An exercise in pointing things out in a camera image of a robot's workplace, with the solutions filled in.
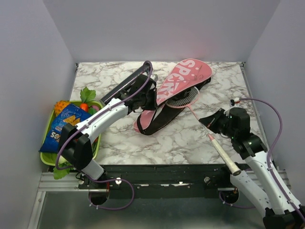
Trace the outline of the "black shuttlecock tube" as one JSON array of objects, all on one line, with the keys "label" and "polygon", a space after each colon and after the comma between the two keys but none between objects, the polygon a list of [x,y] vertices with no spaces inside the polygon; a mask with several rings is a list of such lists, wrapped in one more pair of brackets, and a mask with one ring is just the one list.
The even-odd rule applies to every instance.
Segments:
[{"label": "black shuttlecock tube", "polygon": [[100,99],[100,102],[104,104],[108,104],[110,100],[121,90],[126,89],[127,87],[131,86],[135,80],[144,73],[149,73],[152,70],[152,63],[150,61],[145,61],[141,67],[131,73],[126,79],[124,79],[121,83],[115,86],[110,92],[108,92],[104,97]]}]

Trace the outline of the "pink badminton racket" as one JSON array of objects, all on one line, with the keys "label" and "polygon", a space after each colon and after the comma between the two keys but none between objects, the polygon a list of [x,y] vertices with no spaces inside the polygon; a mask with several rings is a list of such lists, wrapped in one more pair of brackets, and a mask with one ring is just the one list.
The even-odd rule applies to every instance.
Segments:
[{"label": "pink badminton racket", "polygon": [[[199,117],[191,108],[191,105],[194,104],[199,98],[200,92],[196,87],[189,88],[183,92],[178,93],[174,97],[171,97],[169,100],[166,101],[166,105],[168,107],[178,109],[178,108],[185,108],[187,107],[192,114],[195,116],[197,121],[199,121]],[[205,127],[202,123],[199,123],[205,132],[207,133],[208,138],[210,139],[212,145],[214,146],[215,150],[222,158],[226,166],[228,167],[229,171],[233,176],[237,176],[241,173],[240,168],[235,164],[235,162],[228,156],[228,154],[224,151],[222,146],[218,143],[218,141],[208,132],[207,127]]]}]

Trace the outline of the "pink racket bag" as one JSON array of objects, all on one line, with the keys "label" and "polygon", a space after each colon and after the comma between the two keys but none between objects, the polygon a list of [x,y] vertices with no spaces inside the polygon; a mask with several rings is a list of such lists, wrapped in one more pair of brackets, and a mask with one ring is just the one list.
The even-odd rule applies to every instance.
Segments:
[{"label": "pink racket bag", "polygon": [[203,61],[185,59],[178,62],[157,90],[157,109],[141,112],[133,123],[134,131],[152,135],[167,126],[183,110],[167,106],[167,100],[194,86],[200,90],[211,81],[212,74],[212,68]]}]

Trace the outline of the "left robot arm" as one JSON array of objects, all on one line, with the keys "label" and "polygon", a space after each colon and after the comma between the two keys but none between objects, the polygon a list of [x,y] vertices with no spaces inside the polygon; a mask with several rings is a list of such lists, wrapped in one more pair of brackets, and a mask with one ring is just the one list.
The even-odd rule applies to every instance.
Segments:
[{"label": "left robot arm", "polygon": [[151,74],[133,73],[103,98],[105,106],[75,126],[66,124],[61,132],[58,156],[68,162],[62,167],[55,163],[57,170],[75,168],[88,175],[94,188],[102,188],[106,177],[104,169],[93,159],[92,143],[116,121],[131,112],[145,108],[155,110],[157,77]]}]

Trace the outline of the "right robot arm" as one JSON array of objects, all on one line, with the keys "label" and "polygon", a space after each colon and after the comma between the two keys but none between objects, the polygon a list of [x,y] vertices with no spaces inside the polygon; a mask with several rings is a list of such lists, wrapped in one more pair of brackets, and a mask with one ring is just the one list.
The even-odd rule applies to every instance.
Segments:
[{"label": "right robot arm", "polygon": [[234,185],[259,211],[267,229],[303,229],[305,208],[289,190],[267,153],[267,148],[257,135],[250,131],[250,116],[240,107],[219,109],[200,123],[215,134],[231,139],[233,149],[254,172],[257,185],[225,153],[214,137],[210,137],[229,170],[219,175],[225,187]]}]

